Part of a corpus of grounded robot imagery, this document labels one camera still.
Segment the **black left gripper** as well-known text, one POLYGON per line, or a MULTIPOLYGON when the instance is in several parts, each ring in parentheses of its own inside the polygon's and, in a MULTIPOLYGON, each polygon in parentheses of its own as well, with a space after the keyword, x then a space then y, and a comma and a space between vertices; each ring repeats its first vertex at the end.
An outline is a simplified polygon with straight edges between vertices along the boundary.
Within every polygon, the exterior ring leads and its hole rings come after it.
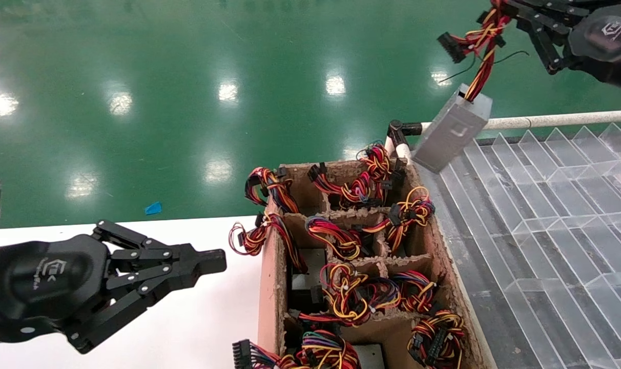
POLYGON ((108 256, 85 234, 0 246, 0 343, 65 332, 87 354, 202 276, 198 267, 161 266, 104 279, 108 256))

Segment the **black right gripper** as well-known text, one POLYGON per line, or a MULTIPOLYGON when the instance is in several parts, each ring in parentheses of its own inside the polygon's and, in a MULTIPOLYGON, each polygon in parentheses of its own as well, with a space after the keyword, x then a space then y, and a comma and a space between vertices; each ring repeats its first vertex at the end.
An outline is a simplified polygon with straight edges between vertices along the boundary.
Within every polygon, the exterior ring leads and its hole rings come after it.
POLYGON ((528 34, 550 75, 571 69, 621 89, 621 1, 497 1, 497 5, 517 19, 517 28, 528 34))

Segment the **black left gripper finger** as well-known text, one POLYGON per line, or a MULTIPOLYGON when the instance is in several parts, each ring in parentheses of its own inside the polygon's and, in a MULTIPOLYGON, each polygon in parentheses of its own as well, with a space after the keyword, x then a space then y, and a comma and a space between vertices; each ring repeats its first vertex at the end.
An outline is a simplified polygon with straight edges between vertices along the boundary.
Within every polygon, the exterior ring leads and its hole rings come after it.
POLYGON ((120 271, 117 282, 146 282, 172 278, 179 282, 196 282, 202 275, 226 270, 226 253, 222 249, 198 251, 191 244, 167 245, 109 220, 100 220, 92 237, 118 246, 108 257, 109 271, 120 271))

